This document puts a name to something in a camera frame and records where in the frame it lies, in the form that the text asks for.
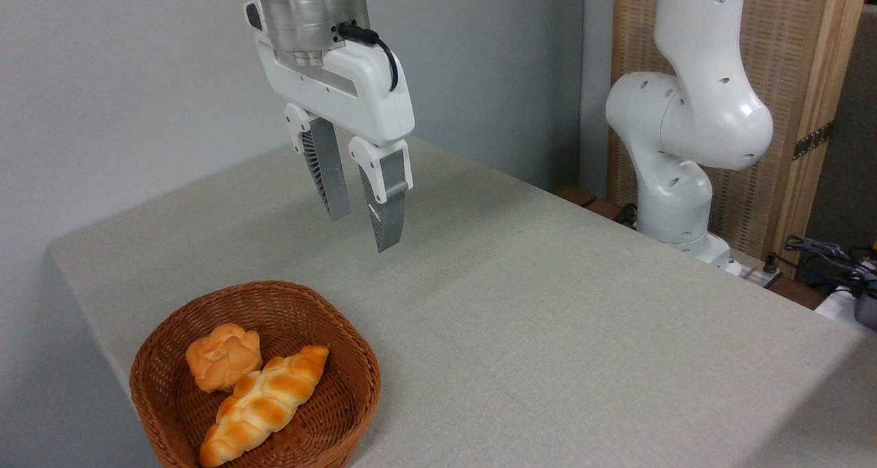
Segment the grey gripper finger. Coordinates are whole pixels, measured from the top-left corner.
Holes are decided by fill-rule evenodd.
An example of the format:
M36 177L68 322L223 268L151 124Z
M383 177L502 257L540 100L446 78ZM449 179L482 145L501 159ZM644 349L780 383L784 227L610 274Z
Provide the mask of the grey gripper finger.
M397 244L403 234L404 200L413 187L410 154L405 140L377 147L353 137L349 153L359 165L361 184L379 252Z
M332 122L293 103L286 106L285 117L295 152L304 156L326 211L333 221L344 218L351 206Z

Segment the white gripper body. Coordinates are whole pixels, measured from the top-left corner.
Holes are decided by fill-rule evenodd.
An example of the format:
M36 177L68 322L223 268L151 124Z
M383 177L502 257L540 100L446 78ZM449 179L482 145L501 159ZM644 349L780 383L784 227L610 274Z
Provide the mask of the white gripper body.
M351 133L385 147L410 134L415 118L403 67L380 46L373 31L358 21L332 23L329 42L317 67L281 61L267 36L260 0L245 6L255 29L255 45L267 80L287 103L327 119Z

